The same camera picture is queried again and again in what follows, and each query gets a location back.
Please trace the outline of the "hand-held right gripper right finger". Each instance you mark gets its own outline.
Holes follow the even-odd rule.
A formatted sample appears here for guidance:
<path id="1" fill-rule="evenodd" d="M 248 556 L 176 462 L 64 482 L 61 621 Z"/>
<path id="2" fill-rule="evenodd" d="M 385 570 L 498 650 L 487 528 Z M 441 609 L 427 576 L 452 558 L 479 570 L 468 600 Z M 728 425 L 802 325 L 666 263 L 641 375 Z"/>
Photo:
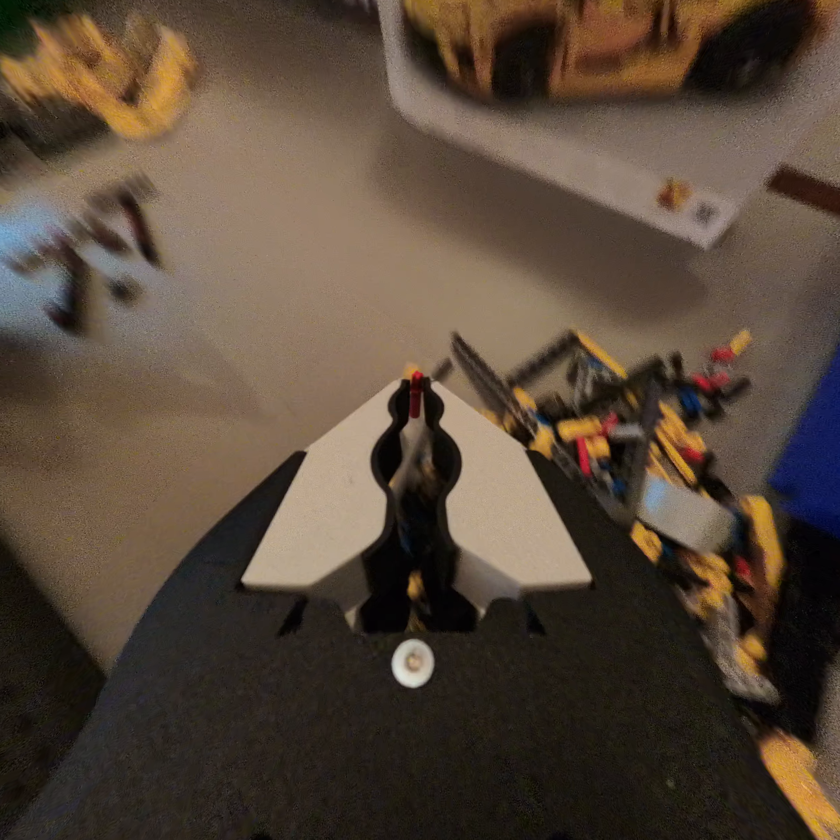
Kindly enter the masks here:
<path id="1" fill-rule="evenodd" d="M 442 433 L 459 456 L 444 499 L 456 548 L 453 588 L 483 616 L 499 600 L 576 591 L 593 583 L 580 551 L 523 447 L 473 407 L 434 382 Z"/>

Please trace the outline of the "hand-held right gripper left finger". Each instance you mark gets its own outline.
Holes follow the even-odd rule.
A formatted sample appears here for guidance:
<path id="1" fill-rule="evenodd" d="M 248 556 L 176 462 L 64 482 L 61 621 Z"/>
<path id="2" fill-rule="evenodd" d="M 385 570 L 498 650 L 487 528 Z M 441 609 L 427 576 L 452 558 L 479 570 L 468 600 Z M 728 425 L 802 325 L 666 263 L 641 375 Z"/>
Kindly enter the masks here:
<path id="1" fill-rule="evenodd" d="M 356 612 L 371 594 L 363 554 L 385 532 L 387 499 L 372 466 L 392 424 L 397 381 L 313 442 L 245 572 L 253 592 L 284 592 Z"/>

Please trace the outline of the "blue plastic bin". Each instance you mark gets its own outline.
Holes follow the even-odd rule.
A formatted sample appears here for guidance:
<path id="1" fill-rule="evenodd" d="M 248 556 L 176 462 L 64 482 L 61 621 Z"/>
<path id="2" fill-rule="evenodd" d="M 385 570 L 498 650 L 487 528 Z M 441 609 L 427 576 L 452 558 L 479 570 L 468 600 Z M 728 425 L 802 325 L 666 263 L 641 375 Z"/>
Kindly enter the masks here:
<path id="1" fill-rule="evenodd" d="M 839 351 L 806 404 L 770 487 L 794 520 L 839 538 Z"/>

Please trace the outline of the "plain black toy beam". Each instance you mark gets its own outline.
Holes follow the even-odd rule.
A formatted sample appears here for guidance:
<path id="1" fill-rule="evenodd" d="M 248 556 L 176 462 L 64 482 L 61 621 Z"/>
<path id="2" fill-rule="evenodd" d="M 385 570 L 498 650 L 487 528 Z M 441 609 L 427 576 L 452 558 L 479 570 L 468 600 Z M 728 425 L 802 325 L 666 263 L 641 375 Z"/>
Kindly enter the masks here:
<path id="1" fill-rule="evenodd" d="M 52 255 L 64 270 L 59 299 L 45 305 L 48 319 L 64 332 L 84 336 L 88 332 L 88 304 L 92 268 L 66 238 L 53 245 Z"/>

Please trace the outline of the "partly built yellow toy car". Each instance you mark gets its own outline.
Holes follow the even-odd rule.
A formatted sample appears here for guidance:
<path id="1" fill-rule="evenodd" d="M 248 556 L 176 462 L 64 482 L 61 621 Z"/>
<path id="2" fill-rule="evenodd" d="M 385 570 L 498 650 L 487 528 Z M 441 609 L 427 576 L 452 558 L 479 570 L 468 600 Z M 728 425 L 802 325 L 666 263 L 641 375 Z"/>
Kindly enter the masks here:
<path id="1" fill-rule="evenodd" d="M 33 48 L 1 58 L 5 91 L 28 109 L 64 102 L 129 141 L 162 136 L 186 110 L 197 63 L 172 28 L 135 12 L 119 35 L 84 13 L 30 25 Z"/>

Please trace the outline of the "brown wooden strip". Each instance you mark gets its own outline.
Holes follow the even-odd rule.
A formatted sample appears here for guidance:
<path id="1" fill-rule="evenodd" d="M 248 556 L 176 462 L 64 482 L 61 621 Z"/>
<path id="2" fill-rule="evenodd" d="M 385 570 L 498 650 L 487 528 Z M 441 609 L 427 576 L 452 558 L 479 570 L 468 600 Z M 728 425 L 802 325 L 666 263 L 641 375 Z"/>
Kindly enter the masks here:
<path id="1" fill-rule="evenodd" d="M 838 183 L 783 165 L 770 178 L 767 189 L 806 207 L 839 217 Z"/>

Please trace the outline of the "pile of toy bricks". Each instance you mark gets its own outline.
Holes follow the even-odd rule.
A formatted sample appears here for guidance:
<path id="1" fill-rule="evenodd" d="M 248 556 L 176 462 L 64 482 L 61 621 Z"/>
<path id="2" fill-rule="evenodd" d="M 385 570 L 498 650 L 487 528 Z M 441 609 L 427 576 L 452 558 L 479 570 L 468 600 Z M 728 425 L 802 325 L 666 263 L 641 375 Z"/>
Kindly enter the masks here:
<path id="1" fill-rule="evenodd" d="M 458 332 L 451 336 L 453 361 L 492 406 L 489 420 L 586 487 L 658 580 L 674 587 L 746 714 L 779 702 L 768 653 L 784 554 L 769 502 L 732 495 L 693 424 L 719 418 L 724 403 L 749 387 L 749 378 L 728 372 L 749 342 L 742 331 L 689 380 L 680 353 L 625 371 L 571 330 L 503 377 Z M 675 527 L 643 514 L 643 494 L 658 488 L 656 480 L 731 513 L 733 524 L 714 550 L 699 551 L 677 538 Z"/>

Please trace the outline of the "toy car instruction booklet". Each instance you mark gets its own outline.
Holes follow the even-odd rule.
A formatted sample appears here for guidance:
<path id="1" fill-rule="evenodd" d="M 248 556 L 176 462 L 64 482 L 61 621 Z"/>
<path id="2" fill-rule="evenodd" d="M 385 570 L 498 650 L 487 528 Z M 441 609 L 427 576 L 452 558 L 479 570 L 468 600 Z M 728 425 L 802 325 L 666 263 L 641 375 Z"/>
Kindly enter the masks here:
<path id="1" fill-rule="evenodd" d="M 727 233 L 830 108 L 837 84 L 835 30 L 785 84 L 755 98 L 489 108 L 422 70 L 398 4 L 379 9 L 392 104 L 415 129 L 700 249 Z"/>

